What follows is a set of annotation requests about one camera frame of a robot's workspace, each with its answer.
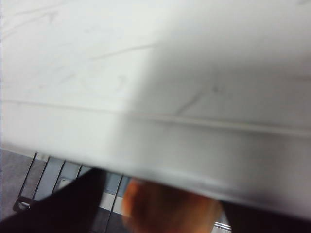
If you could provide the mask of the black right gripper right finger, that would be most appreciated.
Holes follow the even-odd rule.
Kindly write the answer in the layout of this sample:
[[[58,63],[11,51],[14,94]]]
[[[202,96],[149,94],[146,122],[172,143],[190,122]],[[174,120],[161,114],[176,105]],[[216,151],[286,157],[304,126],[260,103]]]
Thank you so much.
[[[309,233],[309,220],[257,208],[221,203],[233,233]]]

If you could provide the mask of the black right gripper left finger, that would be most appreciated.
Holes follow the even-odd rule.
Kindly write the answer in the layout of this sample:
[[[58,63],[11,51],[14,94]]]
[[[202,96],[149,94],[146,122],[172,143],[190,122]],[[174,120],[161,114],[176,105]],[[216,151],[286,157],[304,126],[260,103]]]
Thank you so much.
[[[87,233],[105,185],[105,171],[93,168],[29,209],[0,223],[2,233]]]

